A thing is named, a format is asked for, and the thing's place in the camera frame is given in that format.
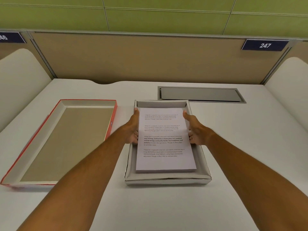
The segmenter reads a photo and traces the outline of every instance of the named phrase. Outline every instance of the paper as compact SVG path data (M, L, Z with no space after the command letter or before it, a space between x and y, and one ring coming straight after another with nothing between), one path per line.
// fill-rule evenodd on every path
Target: paper
M136 170L194 170L181 108L140 108Z

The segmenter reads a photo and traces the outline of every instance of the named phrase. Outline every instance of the gray metal cover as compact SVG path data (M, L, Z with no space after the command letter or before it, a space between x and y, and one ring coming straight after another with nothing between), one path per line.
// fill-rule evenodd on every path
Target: gray metal cover
M161 87L160 89L161 99L164 100L242 101L235 89L196 87Z

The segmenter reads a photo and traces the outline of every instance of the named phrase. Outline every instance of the green panel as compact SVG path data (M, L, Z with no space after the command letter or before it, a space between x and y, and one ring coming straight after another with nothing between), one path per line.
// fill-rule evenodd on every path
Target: green panel
M308 17L232 14L225 35L308 37Z
M229 14L107 9L111 31L222 34Z
M234 0L104 0L105 7L231 11Z
M102 0L0 0L7 4L29 5L70 5L70 6L96 6L103 7Z
M236 0L233 12L308 14L308 0Z
M103 9L0 5L2 28L108 31Z

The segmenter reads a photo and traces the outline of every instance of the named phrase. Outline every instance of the hand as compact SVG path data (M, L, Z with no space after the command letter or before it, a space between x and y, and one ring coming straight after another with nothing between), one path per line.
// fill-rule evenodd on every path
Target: hand
M194 115L189 115L186 110L183 111L183 117L189 121L188 133L190 143L195 143L197 145L207 145L210 137L215 134L215 132L202 125Z
M122 126L125 131L129 132L129 137L125 143L138 143L138 126L139 126L139 110L134 108L134 114L130 120Z

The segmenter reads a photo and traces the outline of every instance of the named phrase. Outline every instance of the person's left hand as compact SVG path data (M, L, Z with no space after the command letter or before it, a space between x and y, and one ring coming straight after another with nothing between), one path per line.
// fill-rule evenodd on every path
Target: person's left hand
M125 143L138 143L138 126L139 126L139 110L134 108L134 114L131 116L130 120L123 125L131 135L126 140Z

